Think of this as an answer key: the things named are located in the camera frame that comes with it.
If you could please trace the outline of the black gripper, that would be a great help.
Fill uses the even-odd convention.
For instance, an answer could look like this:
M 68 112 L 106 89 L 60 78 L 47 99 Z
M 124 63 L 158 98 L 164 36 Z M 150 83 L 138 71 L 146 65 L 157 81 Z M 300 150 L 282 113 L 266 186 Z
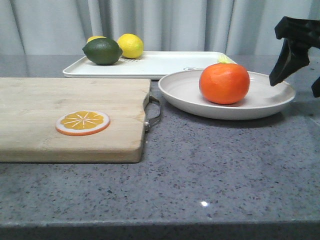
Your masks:
M 278 40 L 284 38 L 278 60 L 269 75 L 275 86 L 310 63 L 310 47 L 320 48 L 320 21 L 284 16 L 274 28 Z M 320 97 L 320 77 L 311 86 L 313 96 Z

